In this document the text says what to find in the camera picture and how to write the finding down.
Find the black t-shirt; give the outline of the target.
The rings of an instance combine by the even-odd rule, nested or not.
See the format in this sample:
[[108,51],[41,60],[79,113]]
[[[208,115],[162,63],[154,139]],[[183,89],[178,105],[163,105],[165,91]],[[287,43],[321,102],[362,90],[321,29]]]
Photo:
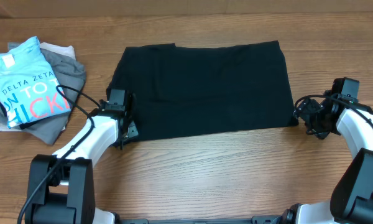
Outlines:
[[296,126],[277,41],[221,48],[127,47],[107,92],[134,95],[141,141]]

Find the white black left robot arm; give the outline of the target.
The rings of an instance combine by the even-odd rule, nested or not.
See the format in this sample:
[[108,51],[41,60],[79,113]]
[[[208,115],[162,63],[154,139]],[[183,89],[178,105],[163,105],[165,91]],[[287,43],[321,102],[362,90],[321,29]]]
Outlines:
[[111,146],[123,148],[138,132],[132,119],[134,94],[114,90],[87,115],[83,129],[51,155],[36,155],[27,200],[18,223],[119,223],[117,213],[96,207],[93,168]]

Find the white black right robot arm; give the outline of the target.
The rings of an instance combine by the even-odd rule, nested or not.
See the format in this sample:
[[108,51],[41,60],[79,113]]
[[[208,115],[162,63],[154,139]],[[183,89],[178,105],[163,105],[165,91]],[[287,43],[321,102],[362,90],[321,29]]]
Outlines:
[[324,139],[342,136],[352,162],[328,201],[296,204],[277,223],[373,223],[373,110],[351,94],[307,95],[295,103],[295,116],[302,118],[308,135]]

